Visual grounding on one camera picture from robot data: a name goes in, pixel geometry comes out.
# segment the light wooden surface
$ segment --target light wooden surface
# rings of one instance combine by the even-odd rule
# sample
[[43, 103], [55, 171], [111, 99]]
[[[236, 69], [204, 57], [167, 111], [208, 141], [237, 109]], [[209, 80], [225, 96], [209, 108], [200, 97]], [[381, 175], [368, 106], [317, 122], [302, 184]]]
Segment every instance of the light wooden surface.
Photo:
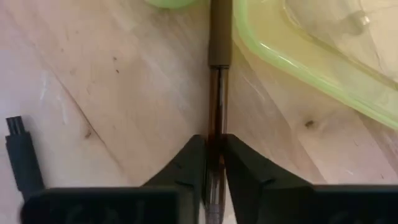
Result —
[[[141, 185], [206, 133], [207, 24], [207, 1], [0, 0], [0, 135], [22, 115], [48, 187]], [[398, 183], [395, 131], [242, 51], [229, 132], [315, 183]], [[0, 223], [17, 223], [3, 137], [0, 179]]]

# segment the black connector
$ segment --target black connector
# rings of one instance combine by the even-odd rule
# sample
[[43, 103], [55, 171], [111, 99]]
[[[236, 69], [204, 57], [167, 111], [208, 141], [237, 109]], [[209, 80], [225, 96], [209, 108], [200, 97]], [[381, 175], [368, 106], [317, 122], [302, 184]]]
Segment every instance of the black connector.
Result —
[[18, 190], [24, 200], [32, 194], [43, 190], [44, 184], [40, 173], [35, 149], [30, 133], [25, 131], [22, 118], [7, 118], [10, 135], [6, 136], [6, 146], [12, 171]]

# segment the dark spot on wood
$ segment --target dark spot on wood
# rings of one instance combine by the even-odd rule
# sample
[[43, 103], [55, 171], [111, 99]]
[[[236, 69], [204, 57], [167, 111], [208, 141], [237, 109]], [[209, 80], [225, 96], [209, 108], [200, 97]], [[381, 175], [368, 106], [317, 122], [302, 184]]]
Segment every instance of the dark spot on wood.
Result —
[[87, 133], [85, 134], [85, 139], [88, 139], [91, 136], [91, 129], [87, 129]]
[[313, 120], [307, 121], [305, 123], [305, 127], [309, 129], [309, 128], [312, 128], [314, 124], [315, 124], [315, 122]]

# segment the transparent plastic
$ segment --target transparent plastic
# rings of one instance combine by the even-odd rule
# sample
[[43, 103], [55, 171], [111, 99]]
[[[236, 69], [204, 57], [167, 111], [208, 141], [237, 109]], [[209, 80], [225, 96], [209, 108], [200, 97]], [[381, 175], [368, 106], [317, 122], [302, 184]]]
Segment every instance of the transparent plastic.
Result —
[[239, 35], [264, 61], [398, 129], [394, 1], [234, 0]]

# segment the green plastic container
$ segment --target green plastic container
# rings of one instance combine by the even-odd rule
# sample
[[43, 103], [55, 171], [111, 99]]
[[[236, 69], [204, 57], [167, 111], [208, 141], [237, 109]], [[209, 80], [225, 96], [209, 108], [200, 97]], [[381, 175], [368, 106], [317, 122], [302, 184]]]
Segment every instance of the green plastic container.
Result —
[[234, 0], [234, 23], [263, 61], [398, 129], [398, 4], [393, 3]]

